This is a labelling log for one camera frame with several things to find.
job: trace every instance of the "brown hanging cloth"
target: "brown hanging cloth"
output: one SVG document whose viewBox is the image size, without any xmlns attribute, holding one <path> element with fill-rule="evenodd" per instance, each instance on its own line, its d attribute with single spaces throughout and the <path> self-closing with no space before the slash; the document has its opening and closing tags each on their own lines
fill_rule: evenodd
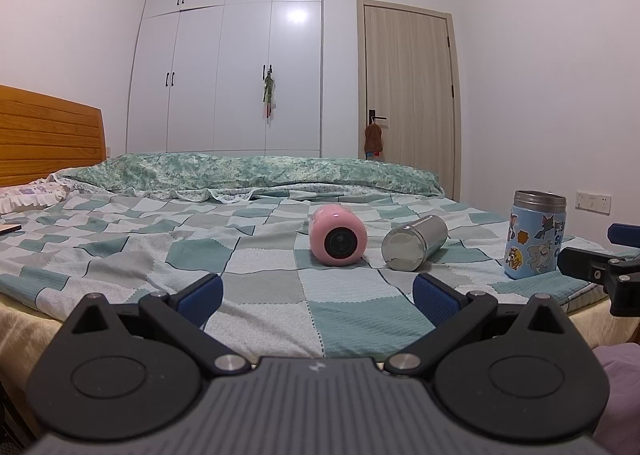
<svg viewBox="0 0 640 455">
<path fill-rule="evenodd" d="M 377 123 L 364 129 L 364 152 L 367 157 L 379 156 L 382 152 L 382 128 Z"/>
</svg>

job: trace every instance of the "wardrobe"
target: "wardrobe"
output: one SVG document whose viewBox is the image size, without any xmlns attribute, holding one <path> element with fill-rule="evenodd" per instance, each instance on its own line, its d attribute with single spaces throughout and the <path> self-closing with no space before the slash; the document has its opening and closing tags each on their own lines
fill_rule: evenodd
<svg viewBox="0 0 640 455">
<path fill-rule="evenodd" d="M 321 21 L 322 0 L 146 0 L 127 152 L 319 157 Z"/>
</svg>

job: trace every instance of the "silver screw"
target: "silver screw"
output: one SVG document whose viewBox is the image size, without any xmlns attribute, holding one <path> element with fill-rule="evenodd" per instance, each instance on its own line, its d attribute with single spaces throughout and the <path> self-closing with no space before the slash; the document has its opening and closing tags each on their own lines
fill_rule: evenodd
<svg viewBox="0 0 640 455">
<path fill-rule="evenodd" d="M 218 370 L 222 370 L 223 372 L 236 372 L 244 368 L 246 359 L 237 354 L 225 354 L 216 358 L 213 364 Z"/>
<path fill-rule="evenodd" d="M 415 354 L 395 354 L 389 358 L 389 365 L 396 370 L 413 370 L 420 366 L 422 360 Z"/>
</svg>

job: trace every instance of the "triangular cutout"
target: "triangular cutout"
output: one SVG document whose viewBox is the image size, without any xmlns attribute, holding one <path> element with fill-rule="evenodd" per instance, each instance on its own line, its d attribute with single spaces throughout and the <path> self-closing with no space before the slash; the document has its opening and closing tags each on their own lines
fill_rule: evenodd
<svg viewBox="0 0 640 455">
<path fill-rule="evenodd" d="M 548 307 L 540 306 L 529 323 L 529 330 L 550 332 L 552 334 L 564 334 L 561 324 L 558 323 Z"/>
<path fill-rule="evenodd" d="M 109 326 L 104 320 L 100 308 L 97 306 L 88 307 L 84 314 L 78 320 L 78 323 L 74 327 L 73 334 L 85 334 L 87 332 L 98 332 L 100 330 L 107 330 Z"/>
</svg>

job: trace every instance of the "door frame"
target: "door frame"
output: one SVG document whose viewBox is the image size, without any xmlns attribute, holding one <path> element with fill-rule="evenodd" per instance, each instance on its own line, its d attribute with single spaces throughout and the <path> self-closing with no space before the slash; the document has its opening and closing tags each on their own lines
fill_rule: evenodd
<svg viewBox="0 0 640 455">
<path fill-rule="evenodd" d="M 364 129 L 367 127 L 367 46 L 364 10 L 370 6 L 390 10 L 418 13 L 420 15 L 442 18 L 447 24 L 449 37 L 449 55 L 451 62 L 451 80 L 453 82 L 453 121 L 454 121 L 454 175 L 453 175 L 453 200 L 460 199 L 460 167 L 461 167 L 461 140 L 460 130 L 460 73 L 458 71 L 458 54 L 456 51 L 456 39 L 453 33 L 453 18 L 451 13 L 441 13 L 404 4 L 393 4 L 380 0 L 356 0 L 358 10 L 358 157 L 365 159 L 364 154 Z"/>
</svg>

